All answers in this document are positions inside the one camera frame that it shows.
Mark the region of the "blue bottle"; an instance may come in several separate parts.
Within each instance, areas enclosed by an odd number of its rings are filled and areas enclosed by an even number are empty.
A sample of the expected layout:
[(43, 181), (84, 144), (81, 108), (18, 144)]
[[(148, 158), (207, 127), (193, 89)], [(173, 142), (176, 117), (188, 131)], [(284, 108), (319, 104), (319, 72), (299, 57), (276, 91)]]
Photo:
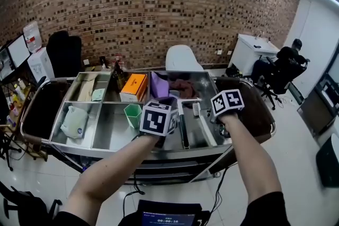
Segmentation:
[(80, 156), (80, 165), (82, 168), (82, 172), (84, 172), (90, 165), (91, 165), (91, 158), (87, 157), (87, 156)]

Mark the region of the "purple cloth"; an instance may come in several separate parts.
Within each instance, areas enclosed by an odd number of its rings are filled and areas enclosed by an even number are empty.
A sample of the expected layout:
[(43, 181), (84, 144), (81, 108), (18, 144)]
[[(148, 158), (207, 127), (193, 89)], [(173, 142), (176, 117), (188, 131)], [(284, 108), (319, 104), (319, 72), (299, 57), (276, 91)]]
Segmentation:
[(174, 97), (179, 98), (179, 91), (171, 91), (167, 80), (164, 80), (154, 71), (150, 74), (150, 92), (154, 98)]

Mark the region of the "steel housekeeping cart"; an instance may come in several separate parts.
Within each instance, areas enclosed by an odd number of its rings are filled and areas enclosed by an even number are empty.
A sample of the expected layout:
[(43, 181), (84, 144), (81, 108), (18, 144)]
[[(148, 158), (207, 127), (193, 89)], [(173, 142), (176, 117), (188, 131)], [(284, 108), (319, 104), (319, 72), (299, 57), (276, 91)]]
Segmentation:
[[(158, 71), (161, 78), (171, 82), (189, 80), (199, 94), (201, 113), (214, 136), (217, 146), (209, 146), (204, 138), (200, 119), (193, 114), (191, 102), (182, 102), (182, 116), (175, 130), (161, 138), (151, 154), (128, 179), (131, 184), (186, 183), (213, 178), (235, 162), (231, 139), (219, 123), (211, 123), (210, 99), (218, 94), (216, 79), (207, 72)], [(130, 143), (139, 131), (132, 128), (124, 113), (128, 103), (122, 102), (117, 81), (111, 72), (83, 72), (74, 77), (55, 118), (49, 141), (41, 144), (48, 153), (73, 169), (82, 171), (80, 156), (91, 158), (91, 165)], [(95, 79), (93, 90), (104, 88), (100, 102), (77, 101), (81, 83)], [(74, 106), (85, 110), (88, 119), (80, 139), (67, 137), (61, 125)]]

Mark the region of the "white brush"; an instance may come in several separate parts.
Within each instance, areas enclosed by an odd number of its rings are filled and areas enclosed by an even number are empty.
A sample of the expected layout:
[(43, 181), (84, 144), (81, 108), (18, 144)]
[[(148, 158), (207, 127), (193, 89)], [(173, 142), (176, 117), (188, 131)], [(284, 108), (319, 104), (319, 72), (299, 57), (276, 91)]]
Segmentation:
[(203, 135), (204, 135), (204, 138), (205, 138), (207, 144), (209, 146), (212, 146), (212, 147), (217, 146), (217, 143), (214, 139), (214, 136), (212, 135), (212, 133), (211, 133), (211, 131), (210, 131), (208, 125), (207, 125), (207, 122), (206, 122), (204, 116), (201, 113), (200, 103), (199, 102), (193, 103), (192, 109), (193, 109), (193, 114), (200, 119), (200, 122), (201, 122), (201, 125), (202, 125), (202, 130), (203, 130)]

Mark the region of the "black framed display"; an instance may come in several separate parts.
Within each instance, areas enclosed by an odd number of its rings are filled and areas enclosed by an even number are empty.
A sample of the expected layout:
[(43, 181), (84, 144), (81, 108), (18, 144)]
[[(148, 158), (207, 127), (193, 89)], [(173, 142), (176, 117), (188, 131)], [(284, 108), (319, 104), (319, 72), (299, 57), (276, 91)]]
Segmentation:
[(339, 45), (315, 90), (329, 110), (333, 114), (339, 115)]

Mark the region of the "black low cabinet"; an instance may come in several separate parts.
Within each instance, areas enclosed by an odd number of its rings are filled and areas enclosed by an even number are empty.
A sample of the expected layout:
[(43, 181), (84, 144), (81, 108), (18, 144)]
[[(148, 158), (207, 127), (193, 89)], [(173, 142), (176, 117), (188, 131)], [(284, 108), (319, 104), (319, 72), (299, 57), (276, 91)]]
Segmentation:
[(324, 134), (334, 124), (338, 114), (332, 100), (319, 87), (309, 93), (297, 111), (313, 137)]

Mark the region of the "clear water jug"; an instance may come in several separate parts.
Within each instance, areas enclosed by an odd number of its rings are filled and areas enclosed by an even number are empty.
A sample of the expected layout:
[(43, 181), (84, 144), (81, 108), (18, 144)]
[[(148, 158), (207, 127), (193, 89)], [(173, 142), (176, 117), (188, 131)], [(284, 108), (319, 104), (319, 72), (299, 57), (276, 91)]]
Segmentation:
[(36, 53), (42, 47), (42, 38), (37, 21), (27, 24), (23, 28), (23, 34), (28, 50), (31, 53)]

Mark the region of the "brown fabric laundry hamper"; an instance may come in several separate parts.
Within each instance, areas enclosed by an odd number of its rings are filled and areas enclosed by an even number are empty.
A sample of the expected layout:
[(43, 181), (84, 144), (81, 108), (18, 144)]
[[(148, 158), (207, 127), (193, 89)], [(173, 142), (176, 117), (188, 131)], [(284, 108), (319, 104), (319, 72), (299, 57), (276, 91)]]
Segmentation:
[(21, 120), (20, 133), (25, 142), (41, 145), (49, 141), (59, 108), (74, 79), (52, 78), (40, 84)]
[(218, 92), (238, 89), (245, 107), (239, 113), (239, 119), (258, 143), (270, 139), (276, 131), (275, 120), (267, 105), (262, 100), (257, 88), (243, 78), (218, 77)]

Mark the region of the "orange box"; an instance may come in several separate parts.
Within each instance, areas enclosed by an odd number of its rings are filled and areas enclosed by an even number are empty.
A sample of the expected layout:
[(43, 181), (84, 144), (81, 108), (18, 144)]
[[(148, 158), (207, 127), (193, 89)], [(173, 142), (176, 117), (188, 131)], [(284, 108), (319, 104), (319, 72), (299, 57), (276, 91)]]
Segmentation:
[(141, 102), (148, 84), (146, 74), (131, 74), (120, 92), (122, 102)]

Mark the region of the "white sink cabinet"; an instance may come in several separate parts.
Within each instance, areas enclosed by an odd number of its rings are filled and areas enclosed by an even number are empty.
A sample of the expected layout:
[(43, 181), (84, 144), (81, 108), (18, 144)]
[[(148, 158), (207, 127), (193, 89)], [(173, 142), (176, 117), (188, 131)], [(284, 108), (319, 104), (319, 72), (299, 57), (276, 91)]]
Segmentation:
[(267, 57), (275, 58), (279, 51), (280, 49), (268, 39), (238, 34), (228, 68), (235, 66), (243, 76), (250, 76), (257, 60), (266, 61)]

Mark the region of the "white water dispenser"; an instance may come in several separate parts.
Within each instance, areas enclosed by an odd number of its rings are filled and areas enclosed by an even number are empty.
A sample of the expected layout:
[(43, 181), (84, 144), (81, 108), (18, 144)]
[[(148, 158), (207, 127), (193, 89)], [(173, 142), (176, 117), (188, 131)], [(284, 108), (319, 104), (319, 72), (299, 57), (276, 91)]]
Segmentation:
[(33, 53), (27, 61), (37, 83), (43, 77), (45, 77), (45, 80), (55, 77), (46, 47), (42, 47), (37, 52)]

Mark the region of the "beige paper packets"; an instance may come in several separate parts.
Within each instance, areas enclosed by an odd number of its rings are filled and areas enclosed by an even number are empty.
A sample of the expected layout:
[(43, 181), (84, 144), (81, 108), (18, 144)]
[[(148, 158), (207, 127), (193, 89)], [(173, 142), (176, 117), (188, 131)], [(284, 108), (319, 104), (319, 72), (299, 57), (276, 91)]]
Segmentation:
[(77, 101), (79, 102), (90, 102), (92, 100), (93, 86), (95, 79), (83, 81), (81, 83), (79, 95)]

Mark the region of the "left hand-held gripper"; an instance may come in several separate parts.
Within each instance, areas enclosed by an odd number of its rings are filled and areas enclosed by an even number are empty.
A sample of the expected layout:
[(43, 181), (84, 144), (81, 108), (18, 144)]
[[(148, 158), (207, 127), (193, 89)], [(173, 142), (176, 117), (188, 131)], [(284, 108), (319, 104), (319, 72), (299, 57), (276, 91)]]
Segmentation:
[(178, 115), (177, 99), (174, 97), (149, 100), (142, 108), (139, 130), (166, 137), (175, 130)]

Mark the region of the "black mini fridge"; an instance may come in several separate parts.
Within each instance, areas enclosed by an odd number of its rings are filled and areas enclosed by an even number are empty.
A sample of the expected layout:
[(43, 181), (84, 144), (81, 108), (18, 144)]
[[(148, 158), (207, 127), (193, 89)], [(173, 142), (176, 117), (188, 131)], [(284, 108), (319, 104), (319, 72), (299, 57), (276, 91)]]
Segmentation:
[(29, 57), (25, 37), (19, 35), (0, 48), (0, 81), (13, 74)]

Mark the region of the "pale green packets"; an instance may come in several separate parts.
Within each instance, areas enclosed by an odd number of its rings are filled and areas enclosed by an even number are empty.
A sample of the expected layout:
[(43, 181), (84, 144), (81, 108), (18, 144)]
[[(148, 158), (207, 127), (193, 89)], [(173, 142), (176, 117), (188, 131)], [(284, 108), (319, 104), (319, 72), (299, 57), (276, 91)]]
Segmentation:
[(105, 89), (104, 88), (99, 88), (99, 89), (95, 89), (92, 92), (92, 96), (91, 96), (91, 101), (92, 102), (100, 102), (104, 96), (105, 93)]

